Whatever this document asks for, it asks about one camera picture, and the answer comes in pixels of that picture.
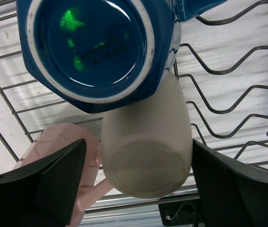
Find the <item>pink hexagonal mug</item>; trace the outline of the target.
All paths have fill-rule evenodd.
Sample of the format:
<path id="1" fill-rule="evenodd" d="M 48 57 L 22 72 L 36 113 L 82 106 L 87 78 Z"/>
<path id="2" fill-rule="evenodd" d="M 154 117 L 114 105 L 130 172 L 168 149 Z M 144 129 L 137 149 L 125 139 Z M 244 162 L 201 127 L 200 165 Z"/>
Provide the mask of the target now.
<path id="1" fill-rule="evenodd" d="M 67 186 L 77 189 L 74 209 L 84 212 L 113 189 L 107 179 L 96 183 L 102 163 L 100 140 L 83 126 L 60 123 L 47 127 L 16 163 L 15 169 L 52 155 L 74 144 L 74 159 L 63 167 L 60 176 L 66 176 Z"/>

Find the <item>beige tall cup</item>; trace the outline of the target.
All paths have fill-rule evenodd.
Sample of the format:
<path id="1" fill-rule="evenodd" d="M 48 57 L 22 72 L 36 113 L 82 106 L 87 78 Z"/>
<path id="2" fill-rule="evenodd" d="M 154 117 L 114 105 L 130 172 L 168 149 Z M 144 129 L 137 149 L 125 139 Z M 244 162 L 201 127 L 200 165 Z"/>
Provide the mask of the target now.
<path id="1" fill-rule="evenodd" d="M 104 113 L 104 174 L 118 191 L 152 199 L 178 190 L 192 160 L 190 115 L 181 84 L 168 73 L 142 101 Z"/>

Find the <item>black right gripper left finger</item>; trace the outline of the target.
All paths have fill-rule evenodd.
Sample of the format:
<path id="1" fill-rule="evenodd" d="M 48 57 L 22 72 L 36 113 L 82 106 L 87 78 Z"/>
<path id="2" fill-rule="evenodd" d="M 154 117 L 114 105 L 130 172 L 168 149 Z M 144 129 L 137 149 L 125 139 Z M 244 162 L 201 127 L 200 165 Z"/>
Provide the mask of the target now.
<path id="1" fill-rule="evenodd" d="M 74 144 L 0 175 L 0 227 L 65 227 L 77 187 L 60 173 L 75 156 Z"/>

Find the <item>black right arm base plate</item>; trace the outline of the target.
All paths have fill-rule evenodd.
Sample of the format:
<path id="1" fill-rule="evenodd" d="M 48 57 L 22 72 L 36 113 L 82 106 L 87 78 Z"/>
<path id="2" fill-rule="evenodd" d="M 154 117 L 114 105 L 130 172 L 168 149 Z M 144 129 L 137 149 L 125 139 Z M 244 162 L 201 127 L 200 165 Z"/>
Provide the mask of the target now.
<path id="1" fill-rule="evenodd" d="M 204 223 L 200 200 L 170 202 L 159 204 L 158 207 L 165 227 L 200 227 L 201 223 Z"/>

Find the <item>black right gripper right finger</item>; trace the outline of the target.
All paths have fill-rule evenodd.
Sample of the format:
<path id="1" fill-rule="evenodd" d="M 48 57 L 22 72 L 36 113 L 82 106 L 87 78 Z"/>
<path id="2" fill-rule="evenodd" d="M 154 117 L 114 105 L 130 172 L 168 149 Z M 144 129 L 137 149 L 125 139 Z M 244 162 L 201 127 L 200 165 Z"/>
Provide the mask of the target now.
<path id="1" fill-rule="evenodd" d="M 193 142 L 192 169 L 207 227 L 268 227 L 268 170 Z"/>

